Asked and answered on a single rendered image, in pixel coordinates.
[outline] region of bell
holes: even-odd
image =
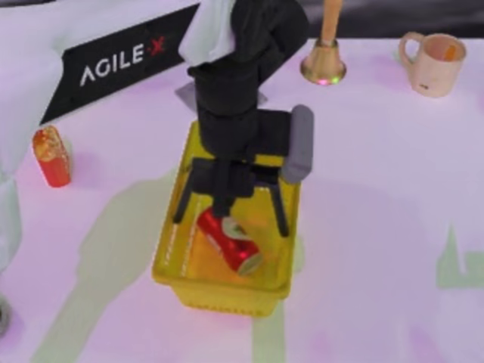
[[[340,59],[338,42],[331,45],[318,39],[308,57],[301,63],[301,74],[318,85],[335,85],[346,75],[346,66]]]

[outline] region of gray object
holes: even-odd
[[[193,112],[197,113],[197,99],[195,98],[195,83],[190,82],[175,91],[183,103]],[[259,106],[267,102],[267,97],[259,93]]]
[[[10,324],[11,310],[7,300],[0,295],[0,337],[5,335]]]
[[[300,183],[312,171],[314,133],[314,113],[306,106],[295,106],[290,121],[289,155],[281,168],[287,183]]]

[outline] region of can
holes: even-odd
[[[210,207],[198,216],[197,227],[239,275],[254,272],[262,263],[259,248],[232,217],[217,218]]]
[[[53,188],[70,183],[70,158],[57,129],[47,126],[33,136],[33,151],[45,180]]]

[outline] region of yellow plastic container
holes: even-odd
[[[279,300],[290,292],[299,185],[288,185],[280,180],[290,228],[290,235],[286,238],[279,235],[267,190],[258,188],[253,198],[239,199],[234,205],[233,217],[258,244],[264,257],[254,273],[242,278],[225,264],[196,227],[196,218],[211,204],[210,197],[192,194],[181,223],[172,223],[193,157],[211,158],[200,144],[197,122],[191,126],[163,224],[153,263],[154,280],[169,285],[186,306],[254,317],[268,316]],[[257,163],[276,166],[282,163],[282,159],[260,157]]]

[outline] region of dark background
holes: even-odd
[[[321,31],[322,0],[298,0]],[[338,38],[399,38],[406,32],[484,38],[484,0],[343,0]]]

